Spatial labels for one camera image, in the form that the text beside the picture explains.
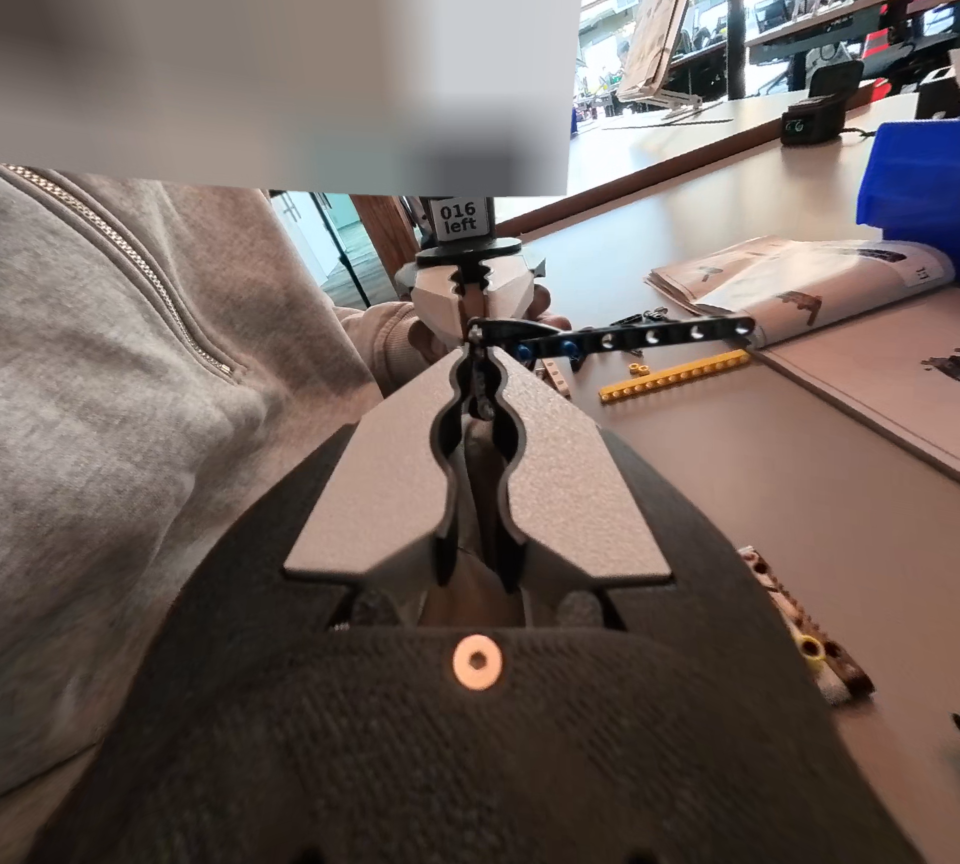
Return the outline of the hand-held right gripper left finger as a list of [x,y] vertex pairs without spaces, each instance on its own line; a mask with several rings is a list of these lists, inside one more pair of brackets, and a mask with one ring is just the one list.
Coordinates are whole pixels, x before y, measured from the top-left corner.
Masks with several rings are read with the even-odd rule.
[[481,524],[462,447],[467,357],[448,354],[363,416],[286,557],[294,580],[385,594],[420,614]]

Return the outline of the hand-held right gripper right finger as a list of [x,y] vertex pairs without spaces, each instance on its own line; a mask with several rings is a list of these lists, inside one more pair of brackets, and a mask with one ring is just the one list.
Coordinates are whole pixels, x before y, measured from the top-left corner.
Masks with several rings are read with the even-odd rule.
[[666,557],[601,429],[504,351],[476,350],[484,558],[527,625],[604,623],[604,596],[659,587]]

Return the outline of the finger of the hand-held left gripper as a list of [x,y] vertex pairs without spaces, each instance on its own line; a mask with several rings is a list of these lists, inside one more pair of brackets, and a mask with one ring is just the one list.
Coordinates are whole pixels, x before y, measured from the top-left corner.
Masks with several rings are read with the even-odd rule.
[[396,291],[414,306],[416,317],[438,342],[455,350],[467,337],[461,262],[411,261],[396,271]]
[[532,305],[537,279],[546,274],[546,257],[516,253],[480,261],[483,317],[490,320],[523,319]]

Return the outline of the black lego beam blue pins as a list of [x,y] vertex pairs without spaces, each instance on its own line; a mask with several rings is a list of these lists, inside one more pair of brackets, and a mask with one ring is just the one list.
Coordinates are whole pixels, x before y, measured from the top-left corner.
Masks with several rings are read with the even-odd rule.
[[570,331],[522,319],[473,319],[466,342],[477,352],[498,347],[519,363],[527,364],[538,358],[582,358],[715,340],[745,341],[756,326],[756,321],[747,315],[618,323]]

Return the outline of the person's left forearm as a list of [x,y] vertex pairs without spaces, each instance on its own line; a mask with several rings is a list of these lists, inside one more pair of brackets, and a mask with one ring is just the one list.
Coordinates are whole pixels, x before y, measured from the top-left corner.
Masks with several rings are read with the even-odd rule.
[[333,306],[332,310],[383,397],[428,367],[427,358],[412,341],[419,325],[412,304],[394,301],[368,309]]

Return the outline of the long yellow lego beam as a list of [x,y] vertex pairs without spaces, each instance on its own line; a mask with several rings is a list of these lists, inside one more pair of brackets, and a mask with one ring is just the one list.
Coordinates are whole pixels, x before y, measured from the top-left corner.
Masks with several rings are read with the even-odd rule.
[[649,366],[651,373],[643,378],[632,377],[627,368],[627,378],[600,387],[597,393],[598,399],[603,405],[630,401],[644,395],[724,375],[748,366],[752,358],[748,351],[733,350],[659,370],[651,369]]

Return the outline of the tan and yellow lego beams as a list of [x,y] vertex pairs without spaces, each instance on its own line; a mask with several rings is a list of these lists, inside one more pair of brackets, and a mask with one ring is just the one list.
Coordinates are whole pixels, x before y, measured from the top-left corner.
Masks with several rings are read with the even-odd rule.
[[811,618],[755,548],[740,548],[738,554],[771,599],[823,699],[832,707],[869,701],[876,687],[857,660]]

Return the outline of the lego instruction booklet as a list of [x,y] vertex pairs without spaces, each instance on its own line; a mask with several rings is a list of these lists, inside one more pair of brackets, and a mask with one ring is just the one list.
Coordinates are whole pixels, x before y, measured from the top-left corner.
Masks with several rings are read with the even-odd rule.
[[762,349],[955,278],[946,254],[918,242],[765,236],[652,269],[645,280],[692,314],[752,319],[748,339]]

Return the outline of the person's left hand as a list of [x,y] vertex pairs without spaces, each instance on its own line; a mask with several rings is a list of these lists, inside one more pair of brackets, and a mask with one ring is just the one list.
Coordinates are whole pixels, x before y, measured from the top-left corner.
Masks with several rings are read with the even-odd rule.
[[570,319],[554,313],[551,310],[551,295],[546,286],[535,283],[533,287],[533,297],[530,305],[527,307],[523,313],[523,318],[551,327],[560,332],[568,332],[572,330],[572,325]]

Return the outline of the cardboard sheet on stand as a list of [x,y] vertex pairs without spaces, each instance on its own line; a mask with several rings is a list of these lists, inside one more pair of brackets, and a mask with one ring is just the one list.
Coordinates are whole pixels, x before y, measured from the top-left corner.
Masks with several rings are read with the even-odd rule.
[[725,90],[719,68],[707,68],[706,60],[698,62],[700,69],[690,67],[688,90],[681,90],[670,75],[675,53],[689,54],[683,43],[689,36],[684,31],[689,8],[690,0],[640,0],[608,114],[661,110],[660,123],[672,125],[713,108],[722,99]]

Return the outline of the grey flat board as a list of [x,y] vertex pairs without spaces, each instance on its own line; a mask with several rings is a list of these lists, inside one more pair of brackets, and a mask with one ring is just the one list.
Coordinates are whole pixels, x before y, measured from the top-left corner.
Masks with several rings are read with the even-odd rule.
[[773,368],[958,480],[958,313],[911,307],[782,343]]

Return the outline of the black battery charger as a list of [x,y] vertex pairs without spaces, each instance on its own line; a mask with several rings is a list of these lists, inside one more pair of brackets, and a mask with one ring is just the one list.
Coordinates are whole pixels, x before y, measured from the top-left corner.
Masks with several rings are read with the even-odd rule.
[[807,97],[781,115],[781,146],[812,146],[839,138],[846,123],[847,102],[858,93],[863,70],[863,62],[857,59],[818,68],[811,75]]

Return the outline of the blue plastic bin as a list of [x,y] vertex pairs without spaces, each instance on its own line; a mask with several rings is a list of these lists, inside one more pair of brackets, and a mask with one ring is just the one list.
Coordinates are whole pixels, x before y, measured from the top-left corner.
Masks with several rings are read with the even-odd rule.
[[885,239],[959,254],[959,119],[885,122],[876,129],[855,221]]

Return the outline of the brown wooden post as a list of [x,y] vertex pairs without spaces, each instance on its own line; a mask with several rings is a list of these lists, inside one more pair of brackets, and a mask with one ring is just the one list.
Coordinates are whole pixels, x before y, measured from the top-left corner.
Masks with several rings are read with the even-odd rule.
[[397,283],[397,272],[415,261],[421,247],[413,225],[397,196],[349,195],[366,234],[400,300],[410,299],[409,291]]

